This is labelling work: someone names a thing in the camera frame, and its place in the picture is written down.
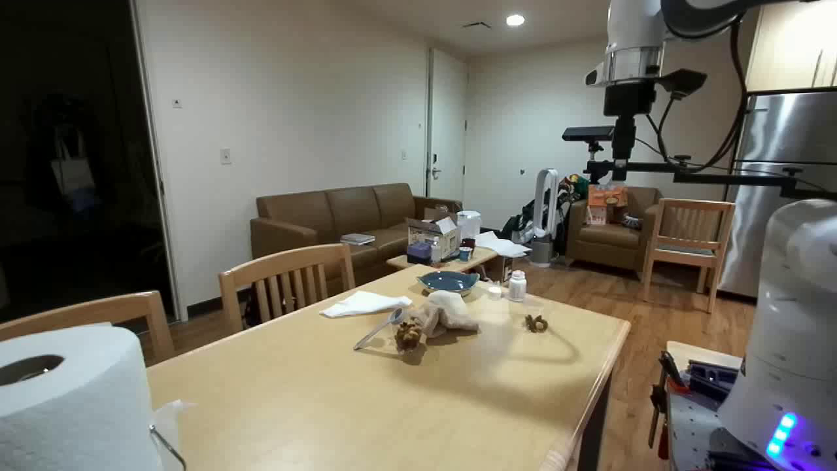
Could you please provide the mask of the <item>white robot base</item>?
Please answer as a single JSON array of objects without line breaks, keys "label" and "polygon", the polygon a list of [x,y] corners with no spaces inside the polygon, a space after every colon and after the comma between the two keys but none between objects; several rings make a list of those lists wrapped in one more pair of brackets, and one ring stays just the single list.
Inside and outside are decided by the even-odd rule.
[{"label": "white robot base", "polygon": [[780,206],[722,427],[782,471],[837,471],[837,203]]}]

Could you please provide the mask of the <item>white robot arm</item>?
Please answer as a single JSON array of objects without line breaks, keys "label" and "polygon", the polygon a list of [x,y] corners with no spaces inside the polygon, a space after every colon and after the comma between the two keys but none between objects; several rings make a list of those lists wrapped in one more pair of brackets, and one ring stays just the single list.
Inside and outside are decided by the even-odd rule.
[{"label": "white robot arm", "polygon": [[658,72],[663,45],[713,37],[760,0],[610,0],[600,63],[586,72],[589,85],[615,85]]}]

